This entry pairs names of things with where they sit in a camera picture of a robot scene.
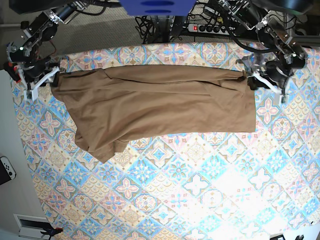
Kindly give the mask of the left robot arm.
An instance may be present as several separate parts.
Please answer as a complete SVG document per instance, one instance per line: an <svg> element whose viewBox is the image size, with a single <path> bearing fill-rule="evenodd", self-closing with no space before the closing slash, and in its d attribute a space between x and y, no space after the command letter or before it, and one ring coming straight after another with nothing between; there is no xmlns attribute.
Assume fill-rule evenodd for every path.
<svg viewBox="0 0 320 240"><path fill-rule="evenodd" d="M276 58L267 62L256 58L252 65L249 86L252 89L268 88L281 100L286 96L286 86L294 70L304 68L307 53L297 43L293 35L271 16L271 11L291 15L303 15L314 5L312 0L229 0L217 1L217 10L229 36L241 48L262 55L275 54ZM258 41L265 47L256 49L242 44L237 34L230 29L230 20L237 20L248 30L254 30Z"/></svg>

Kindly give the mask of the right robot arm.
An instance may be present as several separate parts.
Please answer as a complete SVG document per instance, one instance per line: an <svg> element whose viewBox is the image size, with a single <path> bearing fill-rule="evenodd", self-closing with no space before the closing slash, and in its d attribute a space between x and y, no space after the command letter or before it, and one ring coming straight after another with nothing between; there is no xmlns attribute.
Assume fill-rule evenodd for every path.
<svg viewBox="0 0 320 240"><path fill-rule="evenodd" d="M97 13L87 12L88 6L98 6ZM68 24L79 14L99 16L106 8L120 7L119 2L108 0L11 0L9 7L17 14L40 12L33 22L22 21L23 34L6 48L8 62L3 68L16 83L23 83L24 97L35 100L38 88L49 83L56 85L59 80L59 63L51 57L41 57L39 48L49 42L57 33L59 24Z"/></svg>

